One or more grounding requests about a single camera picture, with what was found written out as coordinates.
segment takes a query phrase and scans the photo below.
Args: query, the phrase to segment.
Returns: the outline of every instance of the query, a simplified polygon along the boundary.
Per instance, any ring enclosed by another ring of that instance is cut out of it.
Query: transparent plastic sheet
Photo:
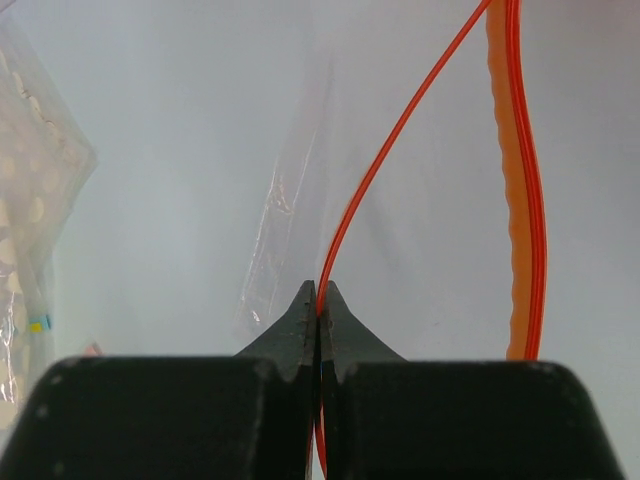
[[[36,55],[0,22],[0,428],[53,359],[44,269],[95,164]]]
[[[467,4],[414,1],[398,15],[374,2],[310,62],[239,326],[259,333],[302,280],[318,278],[358,181],[469,13]],[[425,28],[434,18],[447,28]],[[409,358],[504,358],[512,273],[501,158],[478,25],[391,151],[332,275],[356,316]]]

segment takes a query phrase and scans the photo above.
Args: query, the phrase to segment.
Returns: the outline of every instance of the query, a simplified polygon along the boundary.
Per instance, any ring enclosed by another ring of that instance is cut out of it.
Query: plastic bag
[[[357,182],[470,13],[422,2],[394,9],[374,3],[312,62],[321,73],[310,69],[277,162],[238,309],[238,324],[255,333],[304,279],[318,278]],[[424,28],[433,18],[450,28]],[[509,214],[493,108],[479,27],[418,106],[336,262],[333,279],[355,315],[409,358],[501,358],[509,344]]]
[[[53,359],[44,268],[94,154],[36,55],[0,24],[0,428]]]

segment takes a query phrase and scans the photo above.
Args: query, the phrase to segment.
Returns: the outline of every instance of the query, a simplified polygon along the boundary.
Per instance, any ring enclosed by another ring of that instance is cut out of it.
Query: clear plastic bag
[[[395,8],[373,3],[311,62],[236,318],[254,335],[318,278],[362,174],[470,13]],[[450,28],[425,28],[433,18]],[[493,109],[478,26],[409,121],[336,262],[332,278],[355,315],[409,358],[503,358],[509,344],[509,213]]]
[[[0,428],[53,359],[44,268],[95,165],[28,43],[0,22]]]

